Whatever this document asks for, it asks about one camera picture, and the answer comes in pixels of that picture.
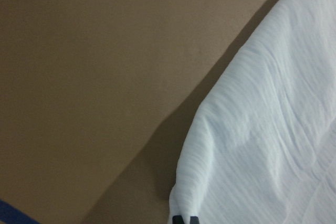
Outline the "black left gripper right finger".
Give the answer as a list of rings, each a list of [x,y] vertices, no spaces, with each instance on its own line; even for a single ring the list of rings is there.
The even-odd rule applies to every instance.
[[[197,216],[190,216],[190,224],[199,224],[199,218]]]

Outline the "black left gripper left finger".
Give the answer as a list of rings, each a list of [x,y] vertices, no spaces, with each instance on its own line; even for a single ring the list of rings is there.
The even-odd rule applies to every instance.
[[[173,216],[172,224],[182,224],[182,216],[181,215]]]

